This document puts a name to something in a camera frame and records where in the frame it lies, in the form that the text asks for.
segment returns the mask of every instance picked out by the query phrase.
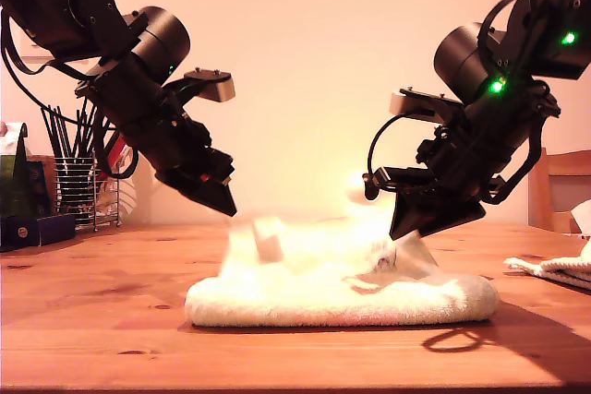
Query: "paper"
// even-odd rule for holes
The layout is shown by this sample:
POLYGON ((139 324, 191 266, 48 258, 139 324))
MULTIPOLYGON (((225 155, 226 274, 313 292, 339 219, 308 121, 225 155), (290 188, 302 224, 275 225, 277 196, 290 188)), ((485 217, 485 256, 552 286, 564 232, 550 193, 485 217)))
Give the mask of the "paper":
POLYGON ((591 200, 577 205, 571 213, 583 235, 591 234, 591 200))

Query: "white fabric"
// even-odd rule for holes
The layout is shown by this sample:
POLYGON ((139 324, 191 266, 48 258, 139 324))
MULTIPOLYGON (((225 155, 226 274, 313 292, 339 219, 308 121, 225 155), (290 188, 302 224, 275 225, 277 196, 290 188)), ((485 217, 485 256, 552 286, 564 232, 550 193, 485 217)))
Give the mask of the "white fabric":
POLYGON ((482 320, 499 298, 478 276, 443 272, 416 233, 393 242, 367 223, 285 226, 230 235, 218 277, 193 285, 200 326, 414 325, 482 320))
POLYGON ((504 263, 511 269, 521 269, 532 276, 591 290, 591 241, 587 242, 579 257, 552 258, 538 265, 510 257, 504 263))

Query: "green led light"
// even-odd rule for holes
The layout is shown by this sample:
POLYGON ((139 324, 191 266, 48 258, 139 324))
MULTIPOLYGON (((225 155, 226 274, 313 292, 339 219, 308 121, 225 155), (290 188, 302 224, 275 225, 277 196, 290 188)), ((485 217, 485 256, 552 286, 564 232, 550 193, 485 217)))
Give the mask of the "green led light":
POLYGON ((495 82, 492 82, 492 84, 490 85, 490 92, 498 93, 501 92, 503 88, 505 88, 505 83, 500 80, 497 80, 495 82))
POLYGON ((571 45, 576 41, 576 34, 573 32, 568 32, 561 40, 561 44, 563 45, 571 45))

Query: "wooden chair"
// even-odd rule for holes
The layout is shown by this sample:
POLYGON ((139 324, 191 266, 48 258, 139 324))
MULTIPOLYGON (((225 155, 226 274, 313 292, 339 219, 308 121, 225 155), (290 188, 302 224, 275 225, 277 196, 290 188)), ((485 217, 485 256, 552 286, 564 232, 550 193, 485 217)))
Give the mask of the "wooden chair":
POLYGON ((554 210, 550 191, 552 177, 580 176, 591 176, 591 150, 548 155, 543 148, 540 160, 528 175, 529 225, 557 233, 580 233, 569 210, 554 210))

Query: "pencil holder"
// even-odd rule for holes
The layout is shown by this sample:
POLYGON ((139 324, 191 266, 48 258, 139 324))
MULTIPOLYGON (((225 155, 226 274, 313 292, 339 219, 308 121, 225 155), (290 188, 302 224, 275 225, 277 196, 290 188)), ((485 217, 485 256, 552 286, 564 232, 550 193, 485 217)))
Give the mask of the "pencil holder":
POLYGON ((55 212, 74 214, 76 227, 121 224, 119 180, 101 174, 94 157, 55 159, 55 212))

